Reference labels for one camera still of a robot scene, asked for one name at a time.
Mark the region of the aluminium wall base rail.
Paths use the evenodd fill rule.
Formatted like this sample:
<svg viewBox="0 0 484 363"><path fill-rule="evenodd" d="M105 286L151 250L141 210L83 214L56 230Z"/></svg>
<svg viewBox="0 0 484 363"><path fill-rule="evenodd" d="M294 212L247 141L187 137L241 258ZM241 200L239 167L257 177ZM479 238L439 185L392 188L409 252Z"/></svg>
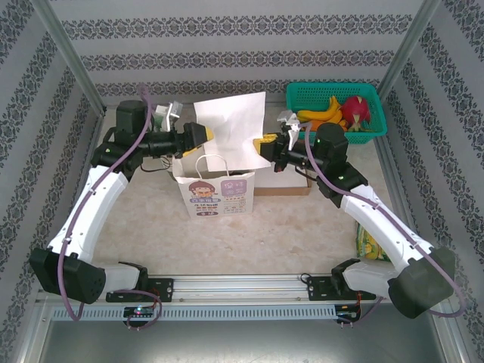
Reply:
<svg viewBox="0 0 484 363"><path fill-rule="evenodd" d="M193 102L183 102L183 109L193 109L194 108L194 103ZM266 102L265 103L265 107L268 108L268 107L275 107L275 108L279 108L279 109L283 109L283 110L286 110L287 107L286 107L286 104L284 102ZM116 104L108 104L106 106L106 108L108 110L115 110L117 108L117 105Z"/></svg>

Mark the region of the left controller board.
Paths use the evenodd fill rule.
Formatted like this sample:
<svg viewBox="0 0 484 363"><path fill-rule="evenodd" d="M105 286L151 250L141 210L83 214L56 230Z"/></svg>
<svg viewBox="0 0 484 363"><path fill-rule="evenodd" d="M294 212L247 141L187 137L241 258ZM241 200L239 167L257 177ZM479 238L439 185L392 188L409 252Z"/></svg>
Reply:
<svg viewBox="0 0 484 363"><path fill-rule="evenodd" d="M150 306L125 307L123 312L124 318L152 318L155 309Z"/></svg>

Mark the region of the aluminium mounting rail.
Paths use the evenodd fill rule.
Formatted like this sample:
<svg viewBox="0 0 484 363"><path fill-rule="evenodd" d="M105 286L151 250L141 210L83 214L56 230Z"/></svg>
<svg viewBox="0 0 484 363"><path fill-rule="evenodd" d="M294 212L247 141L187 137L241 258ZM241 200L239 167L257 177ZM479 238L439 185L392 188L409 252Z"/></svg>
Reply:
<svg viewBox="0 0 484 363"><path fill-rule="evenodd" d="M292 304L348 304L350 301L310 301L306 278L308 275L145 275L121 281L110 276L104 291L96 304L113 303L132 305L134 303L107 302L106 294L122 287L136 288L148 278L171 278L174 280L171 302L164 304L180 306L255 306Z"/></svg>

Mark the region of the pink dragon fruit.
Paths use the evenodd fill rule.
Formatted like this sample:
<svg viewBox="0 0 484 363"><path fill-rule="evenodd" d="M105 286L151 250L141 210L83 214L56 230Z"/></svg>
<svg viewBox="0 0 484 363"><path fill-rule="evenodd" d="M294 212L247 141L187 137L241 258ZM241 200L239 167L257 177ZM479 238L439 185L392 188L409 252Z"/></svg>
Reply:
<svg viewBox="0 0 484 363"><path fill-rule="evenodd" d="M340 107L343 119L346 121L349 132L360 132L363 130L363 122L371 120L370 108L365 98L352 96L347 98Z"/></svg>

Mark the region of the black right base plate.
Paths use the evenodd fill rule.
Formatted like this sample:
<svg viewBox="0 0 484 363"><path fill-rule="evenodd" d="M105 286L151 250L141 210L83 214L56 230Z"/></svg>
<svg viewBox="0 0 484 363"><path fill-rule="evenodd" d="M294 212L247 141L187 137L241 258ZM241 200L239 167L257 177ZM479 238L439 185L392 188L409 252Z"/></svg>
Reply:
<svg viewBox="0 0 484 363"><path fill-rule="evenodd" d="M306 278L306 287L310 301L350 301L360 297L364 301L373 301L376 296L372 293L343 289L340 292L335 288L328 276L309 276Z"/></svg>

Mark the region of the aluminium frame post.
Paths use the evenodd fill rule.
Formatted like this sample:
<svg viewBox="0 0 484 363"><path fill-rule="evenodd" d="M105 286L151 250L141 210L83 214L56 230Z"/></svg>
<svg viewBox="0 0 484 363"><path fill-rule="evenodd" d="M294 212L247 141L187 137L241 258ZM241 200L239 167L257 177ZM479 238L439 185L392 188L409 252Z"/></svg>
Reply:
<svg viewBox="0 0 484 363"><path fill-rule="evenodd" d="M418 44L419 38L421 37L423 31L427 28L427 24L432 19L440 3L441 0L422 1L422 4L412 20L401 45L395 53L395 56L390 62L386 74L382 78L377 88L377 93L381 101L385 101L387 95L398 79L403 66L411 56L414 48Z"/></svg>
<svg viewBox="0 0 484 363"><path fill-rule="evenodd" d="M87 69L85 68L81 57L78 55L73 46L66 30L61 21L55 14L49 0L29 0L38 14L43 25L54 40L58 50L61 52L64 60L69 68L72 70L76 81L79 83L83 93L87 97L90 105L98 114L104 115L106 106L101 99L95 84L91 80Z"/></svg>

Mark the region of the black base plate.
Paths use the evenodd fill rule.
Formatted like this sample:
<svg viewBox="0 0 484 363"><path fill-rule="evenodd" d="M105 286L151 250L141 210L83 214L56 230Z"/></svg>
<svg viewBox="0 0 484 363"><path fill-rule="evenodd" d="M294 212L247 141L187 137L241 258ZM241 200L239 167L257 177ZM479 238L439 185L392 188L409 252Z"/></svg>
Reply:
<svg viewBox="0 0 484 363"><path fill-rule="evenodd" d="M148 278L142 285L137 286L136 290L157 295L162 303L172 301L174 280L171 278ZM149 303L154 302L154 298L140 293L107 293L108 303Z"/></svg>
<svg viewBox="0 0 484 363"><path fill-rule="evenodd" d="M372 293L343 289L340 292L335 288L328 276L309 276L306 278L306 287L310 301L350 301L360 297L364 301L373 301L376 296Z"/></svg>

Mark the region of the yellow green candy bag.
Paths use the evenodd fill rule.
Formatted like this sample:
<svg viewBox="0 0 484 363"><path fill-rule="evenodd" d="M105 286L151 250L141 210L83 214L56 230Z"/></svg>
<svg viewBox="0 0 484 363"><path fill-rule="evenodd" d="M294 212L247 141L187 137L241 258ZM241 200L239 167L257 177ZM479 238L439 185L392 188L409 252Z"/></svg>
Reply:
<svg viewBox="0 0 484 363"><path fill-rule="evenodd" d="M389 257L382 247L360 224L357 224L355 242L357 257L390 262Z"/></svg>

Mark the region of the controller board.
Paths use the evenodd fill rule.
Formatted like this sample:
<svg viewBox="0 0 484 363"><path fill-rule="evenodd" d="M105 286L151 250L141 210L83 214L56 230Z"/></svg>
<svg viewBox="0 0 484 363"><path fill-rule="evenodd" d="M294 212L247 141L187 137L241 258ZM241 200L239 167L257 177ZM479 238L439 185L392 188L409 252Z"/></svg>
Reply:
<svg viewBox="0 0 484 363"><path fill-rule="evenodd" d="M337 319L346 323L356 322L361 317L360 305L336 305L335 311Z"/></svg>
<svg viewBox="0 0 484 363"><path fill-rule="evenodd" d="M124 318L152 318L155 309L150 306L125 307L123 312Z"/></svg>

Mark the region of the white printed paper bag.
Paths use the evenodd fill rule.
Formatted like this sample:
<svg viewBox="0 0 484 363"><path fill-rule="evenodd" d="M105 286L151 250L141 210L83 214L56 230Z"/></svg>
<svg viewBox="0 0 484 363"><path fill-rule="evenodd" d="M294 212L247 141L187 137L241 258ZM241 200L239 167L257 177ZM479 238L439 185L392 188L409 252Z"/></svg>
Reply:
<svg viewBox="0 0 484 363"><path fill-rule="evenodd" d="M203 161L208 163L215 158L222 162L222 171L200 168ZM187 169L182 159L173 159L172 174L192 219L244 215L253 211L255 172L231 171L218 154L200 155Z"/></svg>

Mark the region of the yellow banana bunch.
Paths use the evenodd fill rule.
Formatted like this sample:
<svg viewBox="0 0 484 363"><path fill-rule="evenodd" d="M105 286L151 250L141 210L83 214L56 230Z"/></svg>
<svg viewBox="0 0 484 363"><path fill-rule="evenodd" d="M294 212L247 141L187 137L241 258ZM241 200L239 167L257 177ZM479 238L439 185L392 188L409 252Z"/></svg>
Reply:
<svg viewBox="0 0 484 363"><path fill-rule="evenodd" d="M330 97L329 107L324 111L300 110L296 116L301 123L309 120L320 120L323 124L339 124L343 120L343 113L340 110L340 103L335 96Z"/></svg>

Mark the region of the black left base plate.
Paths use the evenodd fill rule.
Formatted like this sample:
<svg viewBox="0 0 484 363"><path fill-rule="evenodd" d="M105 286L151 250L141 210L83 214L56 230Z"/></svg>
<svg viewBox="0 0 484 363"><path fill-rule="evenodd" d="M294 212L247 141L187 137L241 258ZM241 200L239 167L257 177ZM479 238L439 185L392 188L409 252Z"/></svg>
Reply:
<svg viewBox="0 0 484 363"><path fill-rule="evenodd" d="M174 280L171 278L148 278L142 285L137 286L136 290L157 295L162 303L172 301ZM154 302L154 298L140 293L107 293L108 303L149 303Z"/></svg>

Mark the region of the teal plastic basket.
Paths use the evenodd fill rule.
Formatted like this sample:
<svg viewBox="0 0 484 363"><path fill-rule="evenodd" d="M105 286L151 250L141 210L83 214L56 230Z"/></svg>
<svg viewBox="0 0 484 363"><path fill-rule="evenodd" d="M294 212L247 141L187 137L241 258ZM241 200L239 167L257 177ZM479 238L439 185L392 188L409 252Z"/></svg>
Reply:
<svg viewBox="0 0 484 363"><path fill-rule="evenodd" d="M362 96L368 103L370 122L362 123L364 131L345 133L350 144L366 144L386 135L386 117L377 90L370 83L292 82L286 88L286 106L294 113L300 110L326 110L331 96L335 96L340 104L351 96Z"/></svg>

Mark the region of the right controller board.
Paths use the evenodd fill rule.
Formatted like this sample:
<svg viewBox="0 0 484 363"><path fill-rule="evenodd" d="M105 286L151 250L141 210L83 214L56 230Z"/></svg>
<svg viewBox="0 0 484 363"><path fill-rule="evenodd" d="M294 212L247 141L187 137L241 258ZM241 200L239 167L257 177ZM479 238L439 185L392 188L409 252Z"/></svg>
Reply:
<svg viewBox="0 0 484 363"><path fill-rule="evenodd" d="M346 323L356 322L361 317L360 305L336 305L335 311L337 319Z"/></svg>

